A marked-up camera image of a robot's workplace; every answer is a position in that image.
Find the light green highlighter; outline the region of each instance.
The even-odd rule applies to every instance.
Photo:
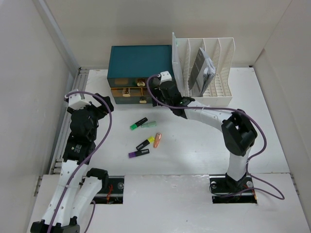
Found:
[[[149,123],[144,123],[141,125],[142,128],[151,128],[151,127],[154,127],[156,126],[156,121],[152,121],[152,122],[149,122]]]

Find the orange highlighter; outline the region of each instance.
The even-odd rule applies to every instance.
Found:
[[[161,133],[157,133],[157,134],[156,134],[156,136],[155,136],[155,142],[154,142],[154,148],[157,148],[157,146],[159,145],[160,140],[161,140],[161,137],[162,137],[162,134],[161,134]]]

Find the white table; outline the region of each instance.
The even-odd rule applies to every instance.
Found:
[[[123,204],[96,205],[88,233],[309,233],[290,175],[258,176],[276,184],[286,199],[256,192],[258,204],[212,204],[208,175],[125,176]],[[43,216],[57,181],[57,175],[43,177],[30,226]],[[256,180],[254,185],[274,192]]]
[[[129,174],[220,174],[228,168],[229,154],[222,134],[216,129],[193,120],[175,116],[165,107],[152,107],[151,104],[116,105],[106,80],[107,70],[91,70],[86,91],[109,95],[115,107],[110,135],[90,165],[108,170],[110,175]],[[253,173],[289,172],[284,153],[273,126],[267,105],[262,95],[258,80],[252,68],[232,68],[229,86],[233,99],[231,108],[240,108],[252,116],[263,128],[268,147],[264,154],[250,163]],[[87,100],[94,103],[92,97]],[[129,129],[136,121],[147,117],[155,120],[157,127],[134,131]],[[104,136],[109,122],[106,116],[100,120],[97,140]],[[128,153],[136,150],[142,141],[157,132],[162,133],[162,140],[157,149],[152,145],[150,154],[129,159]],[[262,147],[259,135],[251,154]]]

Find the green highlighter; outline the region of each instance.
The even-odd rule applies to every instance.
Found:
[[[151,128],[151,127],[154,127],[156,126],[156,121],[152,121],[152,122],[149,122],[149,123],[144,123],[141,125],[142,128]]]
[[[131,125],[131,126],[130,126],[130,129],[131,129],[131,130],[134,130],[134,129],[136,129],[138,126],[141,126],[143,123],[145,123],[145,122],[147,122],[147,121],[148,121],[148,119],[145,117],[145,118],[139,120],[138,122],[136,122],[135,124]]]

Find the gray wall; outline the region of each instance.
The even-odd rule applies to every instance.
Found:
[[[25,232],[69,70],[32,0],[0,0],[0,232]]]
[[[293,0],[255,63],[311,226],[311,2]]]
[[[291,0],[46,0],[81,66],[108,67],[112,45],[234,37],[234,66],[253,65]]]

